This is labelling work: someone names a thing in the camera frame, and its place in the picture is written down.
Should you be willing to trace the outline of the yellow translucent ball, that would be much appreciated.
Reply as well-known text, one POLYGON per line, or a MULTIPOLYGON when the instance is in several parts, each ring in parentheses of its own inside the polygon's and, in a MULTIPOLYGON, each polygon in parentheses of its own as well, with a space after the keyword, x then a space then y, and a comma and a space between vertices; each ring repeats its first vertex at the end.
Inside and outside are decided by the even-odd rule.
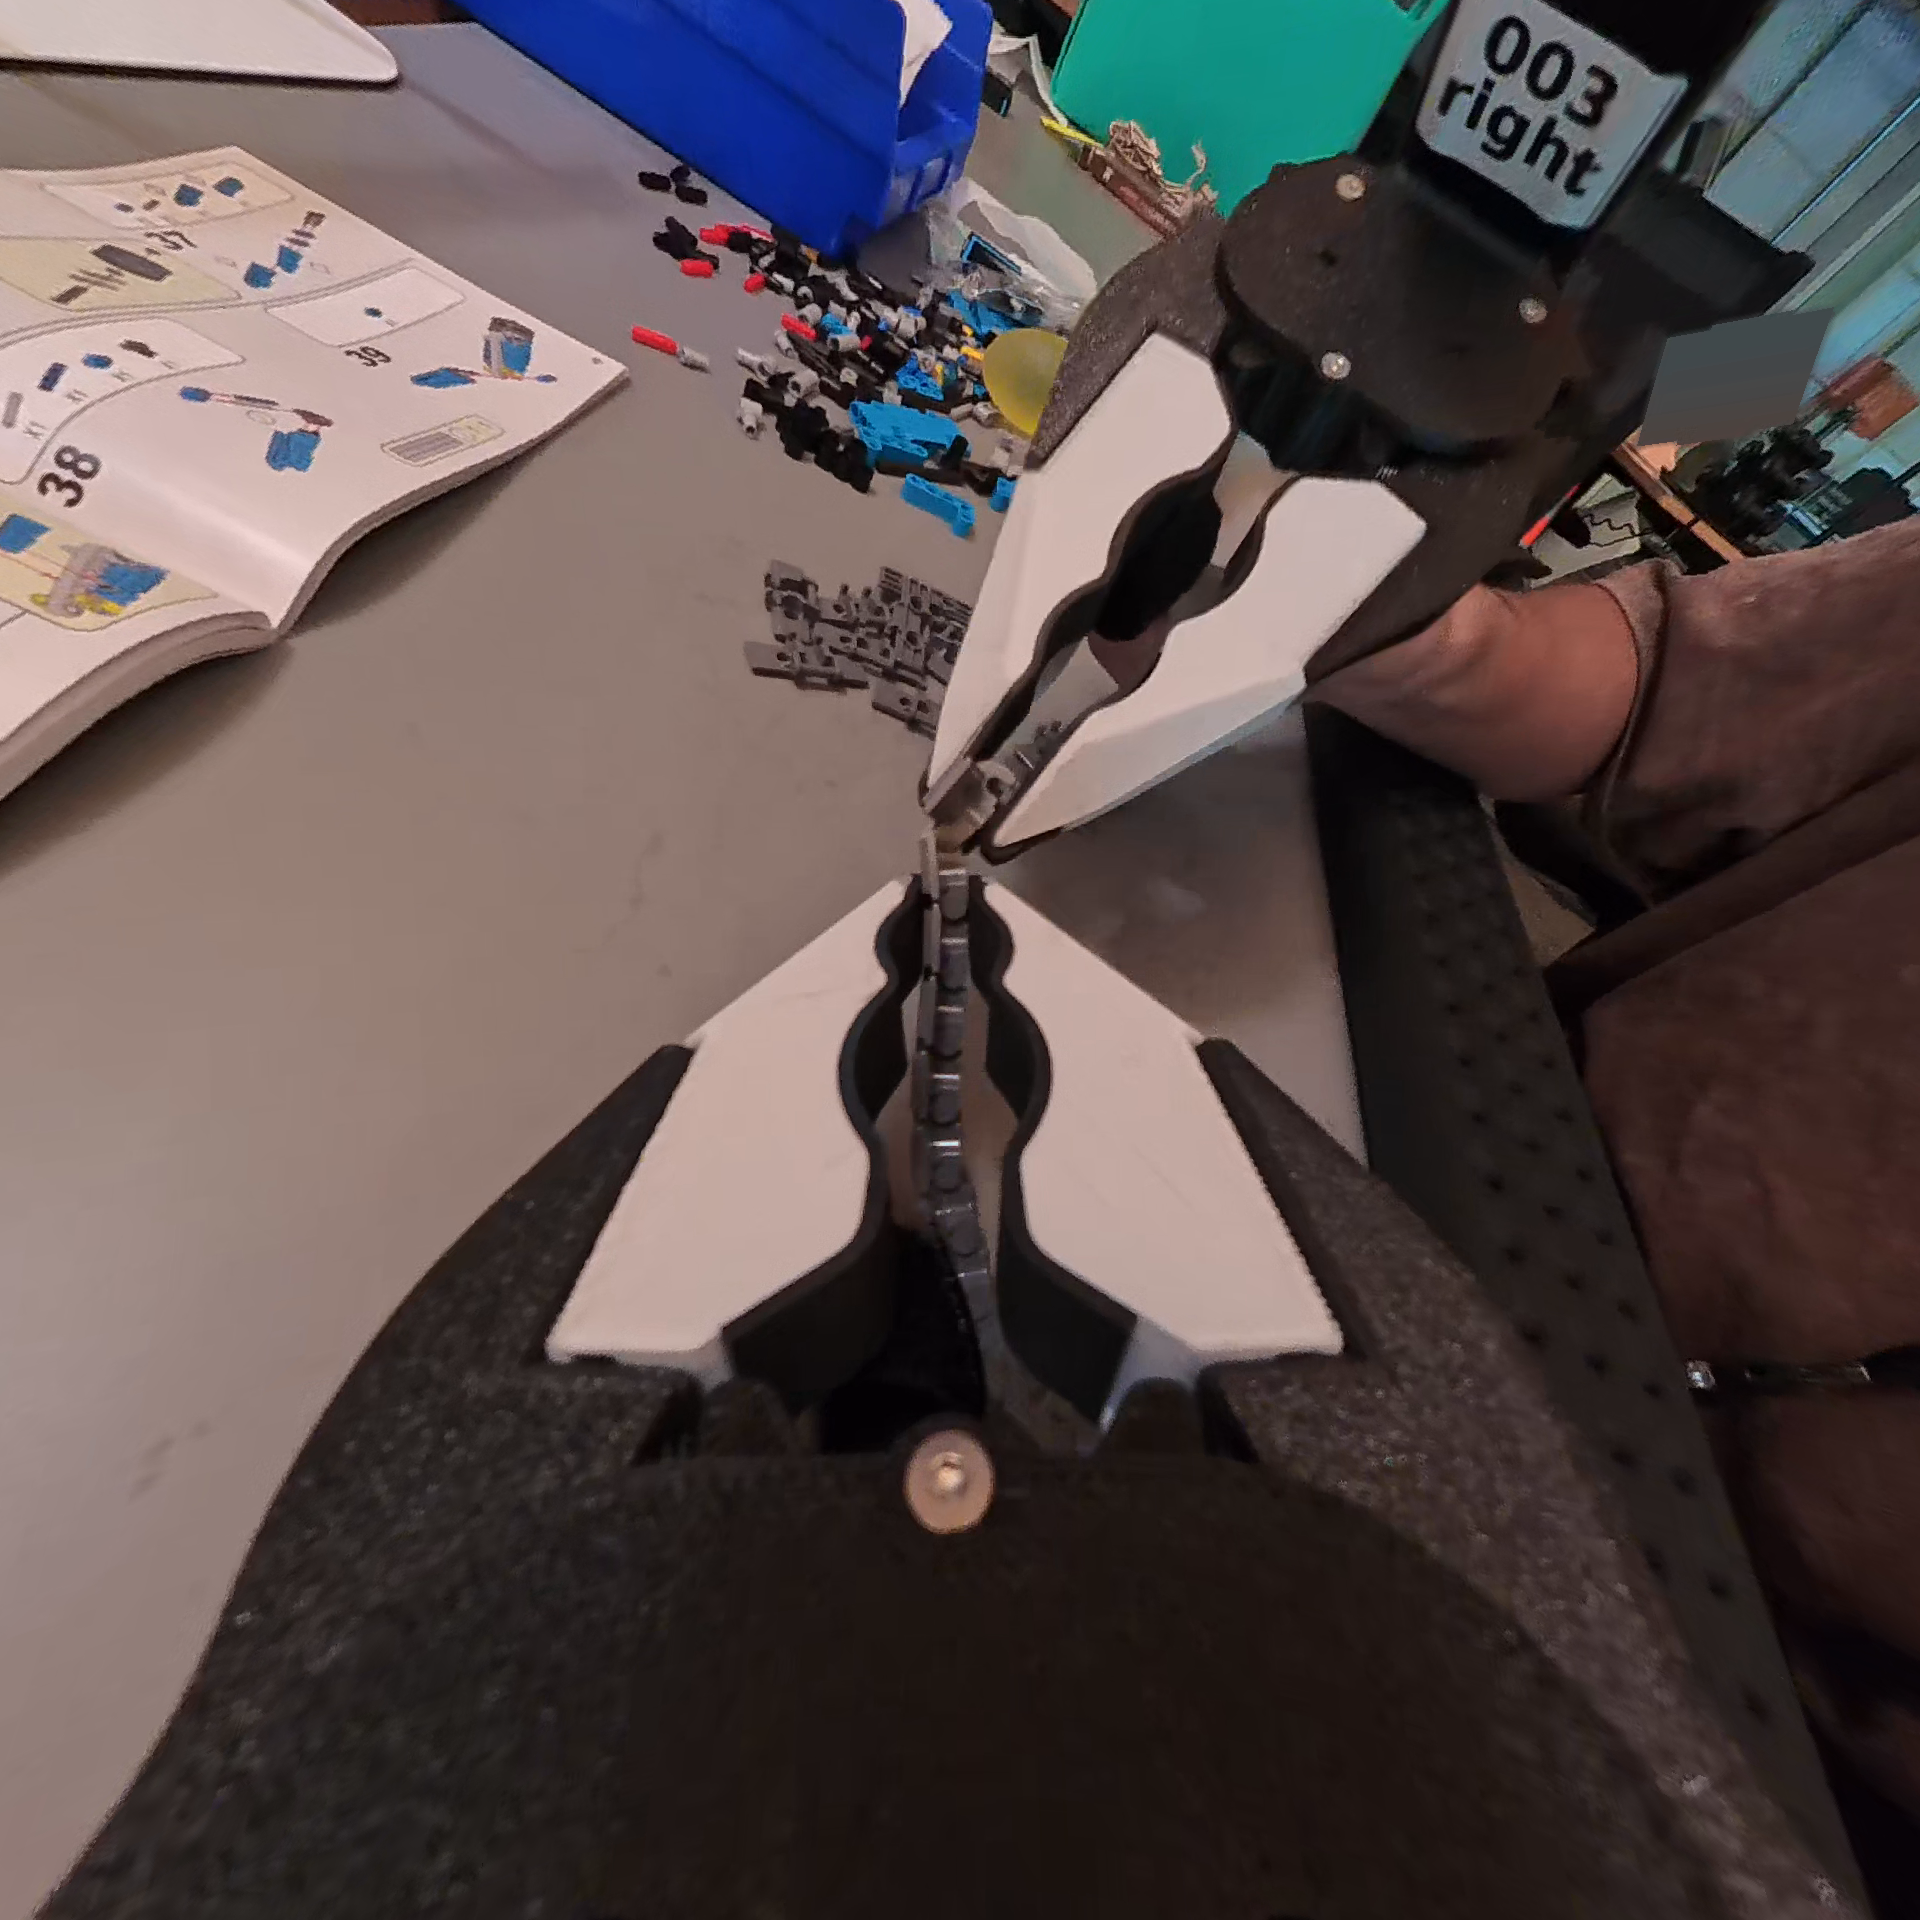
POLYGON ((994 415, 1032 442, 1065 362, 1067 339, 1050 327, 994 333, 980 353, 978 378, 994 415))

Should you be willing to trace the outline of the white laptop stand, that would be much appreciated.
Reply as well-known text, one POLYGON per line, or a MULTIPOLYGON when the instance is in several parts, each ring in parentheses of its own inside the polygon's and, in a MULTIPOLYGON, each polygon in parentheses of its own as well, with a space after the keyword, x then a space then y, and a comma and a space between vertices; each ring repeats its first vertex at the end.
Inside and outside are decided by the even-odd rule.
POLYGON ((3 61, 387 87, 396 55, 324 3, 5 3, 3 61))

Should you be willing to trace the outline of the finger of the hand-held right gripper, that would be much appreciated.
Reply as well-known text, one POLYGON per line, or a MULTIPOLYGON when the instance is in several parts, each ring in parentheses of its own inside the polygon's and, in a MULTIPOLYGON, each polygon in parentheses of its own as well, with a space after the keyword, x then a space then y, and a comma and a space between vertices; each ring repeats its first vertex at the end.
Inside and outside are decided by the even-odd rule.
POLYGON ((1292 480, 1266 504, 1240 586, 1178 623, 1155 671, 1063 736, 984 833, 984 857, 1072 833, 1265 727, 1425 533, 1380 482, 1292 480))
POLYGON ((1212 496, 1235 442, 1210 360, 1148 336, 1063 442, 1028 465, 951 668, 923 812, 938 819, 993 757, 1071 624, 1105 605, 1130 541, 1212 496))

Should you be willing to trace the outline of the pile of grey links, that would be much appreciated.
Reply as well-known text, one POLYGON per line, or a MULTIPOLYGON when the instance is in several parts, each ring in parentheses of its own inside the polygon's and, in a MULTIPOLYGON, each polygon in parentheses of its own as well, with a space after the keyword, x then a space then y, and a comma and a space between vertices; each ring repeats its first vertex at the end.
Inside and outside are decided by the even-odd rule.
POLYGON ((748 671, 800 690, 861 693, 908 732, 933 738, 972 623, 972 604, 887 568, 875 586, 825 592, 800 568, 762 577, 771 623, 740 645, 748 671))

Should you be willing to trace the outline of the small wooden model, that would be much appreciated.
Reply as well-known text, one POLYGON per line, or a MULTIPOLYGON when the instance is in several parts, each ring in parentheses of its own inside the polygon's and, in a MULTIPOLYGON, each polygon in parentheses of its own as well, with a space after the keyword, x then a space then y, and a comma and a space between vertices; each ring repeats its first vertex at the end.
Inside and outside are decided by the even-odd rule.
POLYGON ((1178 233, 1195 220, 1219 213, 1208 149, 1193 143, 1191 167, 1186 176, 1178 178, 1168 172, 1162 144, 1131 119, 1112 122, 1096 175, 1105 189, 1160 233, 1178 233))

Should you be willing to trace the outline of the pile of small building bricks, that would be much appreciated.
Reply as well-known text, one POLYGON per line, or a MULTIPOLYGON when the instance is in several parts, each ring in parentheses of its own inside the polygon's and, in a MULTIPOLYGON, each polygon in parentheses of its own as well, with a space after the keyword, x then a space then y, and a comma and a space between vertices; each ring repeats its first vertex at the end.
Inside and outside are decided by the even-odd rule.
POLYGON ((994 415, 978 364, 994 333, 1035 325, 941 290, 921 213, 923 253, 885 275, 877 261, 829 256, 762 220, 695 225, 708 194, 681 163, 640 172, 637 185, 679 205, 651 243, 687 280, 738 271, 738 290, 772 306, 772 341, 735 353, 744 436, 857 495, 895 479, 957 538, 972 538, 978 508, 1011 509, 1028 440, 994 415))

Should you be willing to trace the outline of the person's right forearm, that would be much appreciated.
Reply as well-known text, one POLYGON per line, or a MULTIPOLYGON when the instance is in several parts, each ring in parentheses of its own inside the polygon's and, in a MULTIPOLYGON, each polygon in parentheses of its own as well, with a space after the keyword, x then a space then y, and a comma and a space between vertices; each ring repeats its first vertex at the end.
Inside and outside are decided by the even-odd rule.
POLYGON ((1348 663, 1308 701, 1471 779, 1499 803, 1570 801, 1612 759, 1642 653, 1603 586, 1475 588, 1427 631, 1348 663))

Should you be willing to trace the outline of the grey desk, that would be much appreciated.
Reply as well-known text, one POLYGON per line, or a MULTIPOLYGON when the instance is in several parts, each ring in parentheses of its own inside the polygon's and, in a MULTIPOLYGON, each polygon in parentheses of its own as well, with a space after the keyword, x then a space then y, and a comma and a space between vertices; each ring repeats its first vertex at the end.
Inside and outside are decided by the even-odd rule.
POLYGON ((913 867, 925 745, 751 674, 765 564, 976 599, 1002 531, 744 436, 772 306, 651 247, 665 159, 482 29, 387 43, 387 91, 5 75, 10 169, 235 144, 631 364, 5 803, 5 1915, 145 1762, 396 1304, 913 867))

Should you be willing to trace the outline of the black perforated pad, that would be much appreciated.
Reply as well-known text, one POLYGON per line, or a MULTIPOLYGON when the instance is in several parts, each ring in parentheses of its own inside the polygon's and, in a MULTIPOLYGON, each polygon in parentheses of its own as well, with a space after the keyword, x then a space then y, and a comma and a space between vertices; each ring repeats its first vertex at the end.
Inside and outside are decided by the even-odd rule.
POLYGON ((1765 1791, 1876 1915, 1915 1915, 1915 1837, 1817 1755, 1493 821, 1340 713, 1308 709, 1305 745, 1370 1164, 1541 1367, 1765 1791))

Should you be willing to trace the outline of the green plastic bin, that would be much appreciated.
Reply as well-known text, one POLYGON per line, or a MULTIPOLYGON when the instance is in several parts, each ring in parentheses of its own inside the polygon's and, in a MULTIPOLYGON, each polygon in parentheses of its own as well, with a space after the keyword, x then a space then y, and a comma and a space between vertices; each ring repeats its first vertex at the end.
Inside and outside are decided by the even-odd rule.
POLYGON ((1052 68, 1052 99, 1081 131, 1138 127, 1164 175, 1193 151, 1221 210, 1277 164, 1357 149, 1448 3, 1087 3, 1052 68))

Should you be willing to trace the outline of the clear plastic bag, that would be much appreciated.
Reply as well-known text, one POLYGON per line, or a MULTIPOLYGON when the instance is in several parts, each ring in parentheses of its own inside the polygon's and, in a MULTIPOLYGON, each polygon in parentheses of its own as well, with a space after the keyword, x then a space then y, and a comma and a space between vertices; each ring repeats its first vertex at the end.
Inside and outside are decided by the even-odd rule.
POLYGON ((1021 325, 1071 331, 1097 292, 1090 265, 1040 217, 960 176, 921 205, 929 265, 947 292, 997 301, 1021 325))

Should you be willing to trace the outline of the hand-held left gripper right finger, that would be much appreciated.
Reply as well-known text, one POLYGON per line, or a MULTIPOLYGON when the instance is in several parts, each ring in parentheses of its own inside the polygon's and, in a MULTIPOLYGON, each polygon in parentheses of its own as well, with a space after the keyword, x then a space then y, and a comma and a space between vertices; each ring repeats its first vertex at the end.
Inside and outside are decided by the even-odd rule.
POLYGON ((985 1071, 1016 1132, 994 1285, 1011 1353, 1112 1420, 1146 1380, 1343 1355, 1346 1340, 1186 1020, 980 883, 985 1071))

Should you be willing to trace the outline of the open instruction booklet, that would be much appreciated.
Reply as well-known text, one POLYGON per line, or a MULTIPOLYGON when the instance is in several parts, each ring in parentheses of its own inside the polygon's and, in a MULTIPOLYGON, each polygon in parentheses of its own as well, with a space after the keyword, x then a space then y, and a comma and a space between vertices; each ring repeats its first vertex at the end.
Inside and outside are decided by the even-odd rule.
POLYGON ((624 367, 241 149, 3 175, 3 794, 624 367))

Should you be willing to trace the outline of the blue storage bin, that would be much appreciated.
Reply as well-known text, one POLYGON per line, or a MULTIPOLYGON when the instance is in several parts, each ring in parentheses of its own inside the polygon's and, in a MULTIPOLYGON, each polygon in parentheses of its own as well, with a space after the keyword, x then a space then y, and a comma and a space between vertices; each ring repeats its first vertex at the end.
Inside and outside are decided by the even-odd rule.
POLYGON ((464 11, 737 202, 841 256, 965 175, 984 3, 467 3, 464 11))

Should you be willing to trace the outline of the single grey track link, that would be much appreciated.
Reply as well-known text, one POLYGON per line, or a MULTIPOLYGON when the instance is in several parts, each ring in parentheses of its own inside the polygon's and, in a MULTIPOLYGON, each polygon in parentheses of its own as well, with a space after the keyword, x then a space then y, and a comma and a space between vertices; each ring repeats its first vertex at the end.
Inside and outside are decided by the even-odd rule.
POLYGON ((989 839, 1032 777, 1034 771, 1021 754, 960 759, 923 795, 923 812, 938 844, 967 850, 989 839))

